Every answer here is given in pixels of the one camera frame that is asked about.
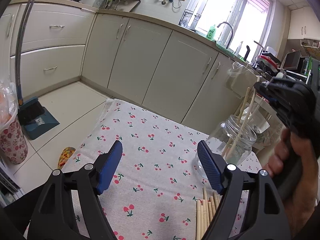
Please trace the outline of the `person right hand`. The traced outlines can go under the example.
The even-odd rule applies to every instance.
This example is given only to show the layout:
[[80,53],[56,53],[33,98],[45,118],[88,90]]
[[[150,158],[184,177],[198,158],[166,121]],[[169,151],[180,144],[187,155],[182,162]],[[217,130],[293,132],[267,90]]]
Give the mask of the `person right hand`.
[[264,169],[271,177],[282,174],[287,168],[288,158],[293,150],[298,157],[289,178],[295,186],[291,194],[284,200],[285,212],[290,226],[291,235],[295,236],[306,225],[315,211],[318,191],[318,161],[309,139],[300,138],[288,128],[282,131],[279,142],[274,147]]

